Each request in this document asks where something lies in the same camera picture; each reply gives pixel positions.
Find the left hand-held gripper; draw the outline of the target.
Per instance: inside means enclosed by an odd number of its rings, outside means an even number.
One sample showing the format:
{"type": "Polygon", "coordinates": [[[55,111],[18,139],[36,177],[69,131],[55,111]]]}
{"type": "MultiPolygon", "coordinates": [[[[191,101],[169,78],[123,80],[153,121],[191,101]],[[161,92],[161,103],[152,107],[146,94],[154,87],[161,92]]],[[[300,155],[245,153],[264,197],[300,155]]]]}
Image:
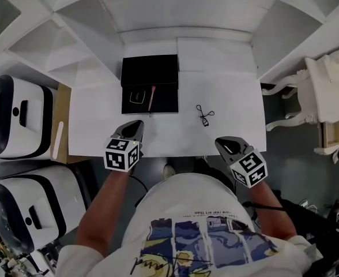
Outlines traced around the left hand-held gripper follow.
{"type": "Polygon", "coordinates": [[[134,120],[119,126],[105,148],[104,167],[108,170],[129,172],[142,156],[144,122],[134,120]]]}

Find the small black object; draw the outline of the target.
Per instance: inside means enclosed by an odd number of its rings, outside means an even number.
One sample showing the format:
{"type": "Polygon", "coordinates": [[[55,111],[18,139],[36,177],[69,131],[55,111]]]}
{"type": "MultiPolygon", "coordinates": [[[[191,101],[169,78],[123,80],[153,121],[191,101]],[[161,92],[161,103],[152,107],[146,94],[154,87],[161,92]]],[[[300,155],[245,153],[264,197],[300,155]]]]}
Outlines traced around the small black object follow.
{"type": "Polygon", "coordinates": [[[133,104],[143,104],[145,100],[145,90],[134,90],[130,92],[129,102],[133,104]]]}

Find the pink-tipped swab stick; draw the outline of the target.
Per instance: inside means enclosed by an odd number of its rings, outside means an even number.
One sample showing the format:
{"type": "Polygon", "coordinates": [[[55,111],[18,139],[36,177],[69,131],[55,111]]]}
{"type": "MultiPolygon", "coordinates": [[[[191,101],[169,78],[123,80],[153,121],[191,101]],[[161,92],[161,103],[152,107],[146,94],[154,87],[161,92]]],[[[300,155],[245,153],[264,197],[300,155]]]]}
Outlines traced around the pink-tipped swab stick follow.
{"type": "Polygon", "coordinates": [[[148,104],[148,112],[150,112],[151,107],[152,107],[152,102],[153,102],[153,97],[154,97],[155,90],[156,90],[156,86],[153,85],[152,86],[152,90],[151,90],[150,99],[149,99],[149,104],[148,104]]]}

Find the small black wire-frame tool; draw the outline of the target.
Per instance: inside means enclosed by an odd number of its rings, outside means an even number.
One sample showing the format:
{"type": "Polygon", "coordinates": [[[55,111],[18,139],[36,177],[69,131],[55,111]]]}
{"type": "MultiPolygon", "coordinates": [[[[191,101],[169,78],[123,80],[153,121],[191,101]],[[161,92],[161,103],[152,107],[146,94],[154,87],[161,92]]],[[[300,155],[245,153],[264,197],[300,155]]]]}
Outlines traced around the small black wire-frame tool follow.
{"type": "Polygon", "coordinates": [[[215,112],[213,110],[209,111],[208,113],[204,113],[202,110],[202,107],[200,104],[196,105],[196,109],[199,111],[199,117],[202,121],[202,124],[204,127],[208,127],[209,126],[209,121],[207,119],[208,116],[214,116],[215,112]]]}

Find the black box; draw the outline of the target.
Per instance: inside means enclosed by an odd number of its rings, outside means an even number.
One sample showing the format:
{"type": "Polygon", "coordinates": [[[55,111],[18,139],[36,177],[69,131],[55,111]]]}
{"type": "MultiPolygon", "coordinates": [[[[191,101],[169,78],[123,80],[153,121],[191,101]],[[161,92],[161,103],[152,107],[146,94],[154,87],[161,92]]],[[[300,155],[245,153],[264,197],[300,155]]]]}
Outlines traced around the black box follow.
{"type": "Polygon", "coordinates": [[[172,114],[179,111],[179,62],[176,54],[124,58],[120,84],[122,114],[172,114]],[[148,112],[153,85],[156,90],[148,112]],[[143,104],[129,102],[130,92],[134,90],[146,91],[143,104]]]}

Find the person's right forearm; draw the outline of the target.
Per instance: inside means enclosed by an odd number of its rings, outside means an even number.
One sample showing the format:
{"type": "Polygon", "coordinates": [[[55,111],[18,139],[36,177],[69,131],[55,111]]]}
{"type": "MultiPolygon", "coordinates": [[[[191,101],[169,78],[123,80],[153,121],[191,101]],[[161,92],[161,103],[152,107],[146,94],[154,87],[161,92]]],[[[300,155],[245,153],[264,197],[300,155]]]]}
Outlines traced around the person's right forearm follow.
{"type": "MultiPolygon", "coordinates": [[[[265,181],[250,189],[250,197],[254,204],[282,207],[265,181]]],[[[257,214],[262,234],[286,241],[297,236],[295,226],[285,211],[257,208],[257,214]]]]}

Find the person's left forearm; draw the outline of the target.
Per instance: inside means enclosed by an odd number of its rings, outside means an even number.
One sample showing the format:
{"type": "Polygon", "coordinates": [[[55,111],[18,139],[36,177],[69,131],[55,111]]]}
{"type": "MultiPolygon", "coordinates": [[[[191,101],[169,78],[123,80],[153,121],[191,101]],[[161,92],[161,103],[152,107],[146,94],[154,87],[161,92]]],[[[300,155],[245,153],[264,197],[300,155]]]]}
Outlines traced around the person's left forearm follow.
{"type": "Polygon", "coordinates": [[[76,245],[92,248],[103,257],[108,255],[129,177],[129,173],[110,172],[80,221],[76,245]]]}

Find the white table top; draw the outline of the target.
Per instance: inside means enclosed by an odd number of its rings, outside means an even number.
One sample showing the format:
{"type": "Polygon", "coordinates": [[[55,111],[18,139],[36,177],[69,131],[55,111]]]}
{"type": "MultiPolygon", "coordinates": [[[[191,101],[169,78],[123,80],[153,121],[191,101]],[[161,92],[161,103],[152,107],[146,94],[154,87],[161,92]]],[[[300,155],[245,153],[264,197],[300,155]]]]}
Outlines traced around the white table top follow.
{"type": "MultiPolygon", "coordinates": [[[[128,44],[123,55],[178,54],[179,111],[144,114],[142,150],[146,157],[215,155],[214,141],[221,136],[245,139],[266,150],[266,130],[261,86],[251,47],[227,39],[178,38],[128,44]],[[196,105],[208,116],[204,127],[196,105]]],[[[135,115],[121,113],[122,89],[117,79],[101,70],[79,75],[71,91],[69,153],[102,156],[116,128],[135,115]]]]}

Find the person's black trousers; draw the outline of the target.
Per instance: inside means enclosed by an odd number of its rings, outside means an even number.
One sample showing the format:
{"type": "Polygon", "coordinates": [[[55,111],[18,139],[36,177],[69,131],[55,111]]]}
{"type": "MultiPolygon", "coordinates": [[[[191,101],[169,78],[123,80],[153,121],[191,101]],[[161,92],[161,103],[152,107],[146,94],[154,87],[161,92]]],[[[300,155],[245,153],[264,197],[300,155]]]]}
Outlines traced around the person's black trousers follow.
{"type": "Polygon", "coordinates": [[[228,188],[233,188],[232,181],[220,170],[210,167],[207,161],[204,158],[195,158],[194,159],[194,173],[199,173],[203,175],[208,175],[220,181],[222,184],[228,188]]]}

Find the person's left shoe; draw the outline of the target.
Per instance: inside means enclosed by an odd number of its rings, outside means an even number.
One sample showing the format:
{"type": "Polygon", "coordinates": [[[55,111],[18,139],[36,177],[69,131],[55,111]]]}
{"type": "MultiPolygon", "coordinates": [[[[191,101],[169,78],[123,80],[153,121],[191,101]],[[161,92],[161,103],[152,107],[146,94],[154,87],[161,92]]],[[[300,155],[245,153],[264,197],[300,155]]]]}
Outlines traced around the person's left shoe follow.
{"type": "Polygon", "coordinates": [[[164,180],[167,180],[176,174],[175,169],[170,165],[166,164],[163,168],[163,177],[164,180]]]}

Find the person's white printed shirt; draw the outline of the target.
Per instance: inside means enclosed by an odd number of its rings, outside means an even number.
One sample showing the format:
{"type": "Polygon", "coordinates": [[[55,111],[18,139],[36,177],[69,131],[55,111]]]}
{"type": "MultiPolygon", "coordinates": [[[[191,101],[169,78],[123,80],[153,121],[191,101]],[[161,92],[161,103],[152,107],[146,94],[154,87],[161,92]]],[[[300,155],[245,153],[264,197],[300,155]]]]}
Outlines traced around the person's white printed shirt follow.
{"type": "Polygon", "coordinates": [[[300,235],[255,231],[220,181],[184,173],[146,194],[110,255],[65,246],[56,277],[303,277],[321,258],[300,235]]]}

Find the white flat strip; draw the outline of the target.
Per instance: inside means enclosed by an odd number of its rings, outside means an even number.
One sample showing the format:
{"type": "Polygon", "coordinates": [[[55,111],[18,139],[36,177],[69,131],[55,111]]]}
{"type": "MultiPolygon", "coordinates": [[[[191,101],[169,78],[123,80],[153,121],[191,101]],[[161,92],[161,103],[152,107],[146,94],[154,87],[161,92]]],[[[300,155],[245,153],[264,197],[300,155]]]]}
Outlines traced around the white flat strip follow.
{"type": "Polygon", "coordinates": [[[60,121],[59,124],[58,124],[57,131],[56,131],[54,147],[53,147],[53,151],[52,151],[52,158],[54,160],[57,160],[57,158],[58,158],[59,146],[61,144],[61,138],[62,138],[62,134],[63,134],[63,127],[64,127],[64,123],[63,123],[63,121],[60,121]]]}

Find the white black-topped appliance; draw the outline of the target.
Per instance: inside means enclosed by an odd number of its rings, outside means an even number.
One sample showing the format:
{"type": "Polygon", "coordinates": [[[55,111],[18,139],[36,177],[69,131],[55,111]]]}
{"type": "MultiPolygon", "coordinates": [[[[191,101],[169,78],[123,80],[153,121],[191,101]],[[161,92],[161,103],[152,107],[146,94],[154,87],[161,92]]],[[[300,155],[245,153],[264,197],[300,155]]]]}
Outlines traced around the white black-topped appliance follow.
{"type": "Polygon", "coordinates": [[[0,159],[50,158],[55,90],[0,76],[0,159]]]}
{"type": "Polygon", "coordinates": [[[0,178],[0,238],[21,253],[74,230],[85,211],[78,178],[64,165],[0,178]]]}

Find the black equipment pile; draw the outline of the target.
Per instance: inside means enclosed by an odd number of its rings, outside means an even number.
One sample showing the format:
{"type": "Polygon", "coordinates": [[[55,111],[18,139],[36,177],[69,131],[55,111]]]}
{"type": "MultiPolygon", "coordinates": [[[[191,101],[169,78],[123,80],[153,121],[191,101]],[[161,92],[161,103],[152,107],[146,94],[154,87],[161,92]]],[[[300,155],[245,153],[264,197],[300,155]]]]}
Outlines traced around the black equipment pile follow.
{"type": "Polygon", "coordinates": [[[288,200],[279,201],[297,233],[315,244],[323,256],[303,276],[339,277],[339,224],[288,200]]]}

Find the pile of metal parts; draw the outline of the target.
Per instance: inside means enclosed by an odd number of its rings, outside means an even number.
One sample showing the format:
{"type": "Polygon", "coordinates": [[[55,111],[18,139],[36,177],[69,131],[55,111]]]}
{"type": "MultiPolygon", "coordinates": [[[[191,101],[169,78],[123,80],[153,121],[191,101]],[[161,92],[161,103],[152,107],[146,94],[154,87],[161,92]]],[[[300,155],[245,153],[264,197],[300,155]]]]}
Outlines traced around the pile of metal parts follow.
{"type": "Polygon", "coordinates": [[[31,253],[17,253],[0,238],[0,266],[5,277],[55,277],[57,258],[54,242],[31,253]]]}

